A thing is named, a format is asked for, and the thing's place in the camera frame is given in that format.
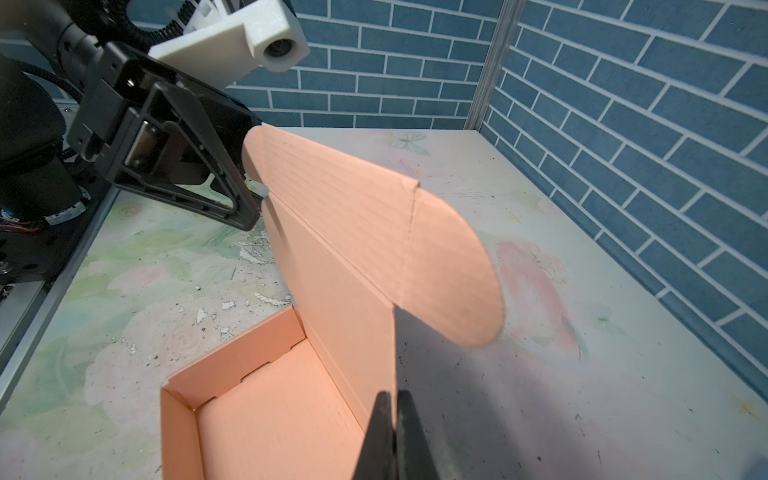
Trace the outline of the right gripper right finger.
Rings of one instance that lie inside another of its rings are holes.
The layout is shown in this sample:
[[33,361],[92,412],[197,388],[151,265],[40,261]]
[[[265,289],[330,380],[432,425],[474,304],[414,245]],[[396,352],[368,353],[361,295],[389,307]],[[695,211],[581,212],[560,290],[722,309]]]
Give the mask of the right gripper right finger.
[[394,450],[397,479],[440,479],[414,399],[407,390],[397,395]]

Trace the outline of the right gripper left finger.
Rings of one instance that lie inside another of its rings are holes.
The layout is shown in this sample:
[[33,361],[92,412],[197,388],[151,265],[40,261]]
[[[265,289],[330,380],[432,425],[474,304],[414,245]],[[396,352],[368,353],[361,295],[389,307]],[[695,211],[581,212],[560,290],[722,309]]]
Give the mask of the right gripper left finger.
[[375,398],[352,479],[395,479],[395,460],[392,399],[389,392],[381,391]]

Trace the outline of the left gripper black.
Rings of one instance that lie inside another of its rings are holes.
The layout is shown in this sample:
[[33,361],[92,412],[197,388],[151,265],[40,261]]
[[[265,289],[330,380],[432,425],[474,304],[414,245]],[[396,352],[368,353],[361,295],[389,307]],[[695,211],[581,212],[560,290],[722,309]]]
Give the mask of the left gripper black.
[[240,230],[261,197],[245,184],[242,148],[261,124],[241,102],[120,42],[65,44],[65,74],[83,101],[69,136],[117,187]]

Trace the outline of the pink cardboard box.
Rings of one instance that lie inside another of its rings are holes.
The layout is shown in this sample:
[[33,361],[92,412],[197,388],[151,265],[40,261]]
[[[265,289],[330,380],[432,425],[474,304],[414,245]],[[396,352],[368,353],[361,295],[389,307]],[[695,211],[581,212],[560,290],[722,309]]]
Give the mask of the pink cardboard box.
[[375,398],[397,395],[395,312],[494,342],[506,309],[466,220],[406,175],[263,124],[243,144],[293,302],[172,375],[166,479],[352,479]]

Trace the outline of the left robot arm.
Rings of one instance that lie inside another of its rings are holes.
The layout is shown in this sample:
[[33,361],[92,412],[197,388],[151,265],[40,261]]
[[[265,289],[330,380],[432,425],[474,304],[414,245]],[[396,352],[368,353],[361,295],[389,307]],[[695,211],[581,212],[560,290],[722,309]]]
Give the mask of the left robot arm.
[[242,146],[245,105],[153,59],[197,10],[145,30],[124,1],[5,1],[1,27],[46,59],[1,60],[1,281],[55,276],[115,186],[241,230],[261,213]]

